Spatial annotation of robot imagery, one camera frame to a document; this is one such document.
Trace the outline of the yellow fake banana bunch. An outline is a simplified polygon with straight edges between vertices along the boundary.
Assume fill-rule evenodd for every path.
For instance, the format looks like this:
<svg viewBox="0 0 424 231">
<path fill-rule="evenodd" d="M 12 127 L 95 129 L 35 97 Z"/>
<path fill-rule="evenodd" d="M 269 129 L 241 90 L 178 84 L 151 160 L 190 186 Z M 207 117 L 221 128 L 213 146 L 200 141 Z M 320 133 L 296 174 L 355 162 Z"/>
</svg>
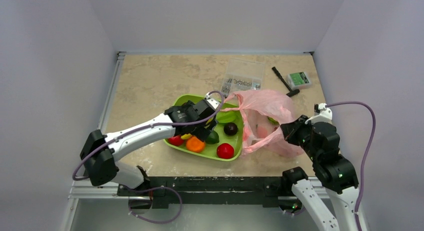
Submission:
<svg viewBox="0 0 424 231">
<path fill-rule="evenodd" d="M 193 129 L 192 132 L 181 134 L 180 137 L 183 140 L 188 140 L 191 137 L 196 137 L 201 141 L 205 141 L 211 134 L 211 132 L 214 130 L 216 125 L 216 120 L 214 118 L 210 118 L 205 123 L 201 123 L 199 126 L 196 126 L 196 128 Z"/>
</svg>

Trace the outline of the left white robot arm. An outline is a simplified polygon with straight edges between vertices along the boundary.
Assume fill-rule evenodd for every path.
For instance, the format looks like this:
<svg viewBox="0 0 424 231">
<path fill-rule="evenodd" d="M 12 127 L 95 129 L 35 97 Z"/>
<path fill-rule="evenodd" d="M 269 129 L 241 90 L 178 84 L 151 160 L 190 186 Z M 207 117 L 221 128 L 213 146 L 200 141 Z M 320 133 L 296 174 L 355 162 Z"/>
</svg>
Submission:
<svg viewBox="0 0 424 231">
<path fill-rule="evenodd" d="M 92 131 L 80 152 L 86 178 L 94 187 L 114 182 L 130 188 L 138 196 L 146 194 L 149 190 L 146 172 L 139 166 L 122 163 L 121 159 L 151 143 L 175 136 L 191 134 L 205 140 L 217 125 L 215 117 L 221 107 L 214 98 L 204 98 L 197 103 L 189 100 L 121 131 L 107 134 L 99 129 Z"/>
</svg>

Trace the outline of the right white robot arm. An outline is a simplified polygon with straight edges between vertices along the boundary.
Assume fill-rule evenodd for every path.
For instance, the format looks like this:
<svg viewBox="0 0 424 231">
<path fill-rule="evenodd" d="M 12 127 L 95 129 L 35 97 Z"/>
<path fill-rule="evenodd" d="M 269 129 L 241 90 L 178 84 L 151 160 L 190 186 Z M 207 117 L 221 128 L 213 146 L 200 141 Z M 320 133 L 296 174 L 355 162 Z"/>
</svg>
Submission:
<svg viewBox="0 0 424 231">
<path fill-rule="evenodd" d="M 359 181 L 353 164 L 339 151 L 340 136 L 331 123 L 312 122 L 302 115 L 281 124 L 285 141 L 301 147 L 312 161 L 315 176 L 324 187 L 336 215 L 318 197 L 311 180 L 301 167 L 283 171 L 280 187 L 296 196 L 321 231 L 361 231 L 355 210 Z"/>
</svg>

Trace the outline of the pink plastic bag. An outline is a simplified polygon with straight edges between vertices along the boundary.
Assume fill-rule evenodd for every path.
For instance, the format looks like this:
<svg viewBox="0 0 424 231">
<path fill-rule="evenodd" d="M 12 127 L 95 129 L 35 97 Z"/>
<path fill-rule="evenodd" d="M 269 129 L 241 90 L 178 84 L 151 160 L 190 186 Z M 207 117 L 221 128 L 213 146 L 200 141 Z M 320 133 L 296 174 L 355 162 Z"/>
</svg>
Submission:
<svg viewBox="0 0 424 231">
<path fill-rule="evenodd" d="M 286 158 L 302 155 L 304 151 L 284 139 L 281 124 L 295 121 L 293 101 L 287 95 L 271 89 L 234 91 L 225 102 L 236 98 L 238 107 L 221 109 L 239 111 L 243 120 L 242 154 L 266 149 Z M 279 122 L 273 125 L 268 117 Z"/>
</svg>

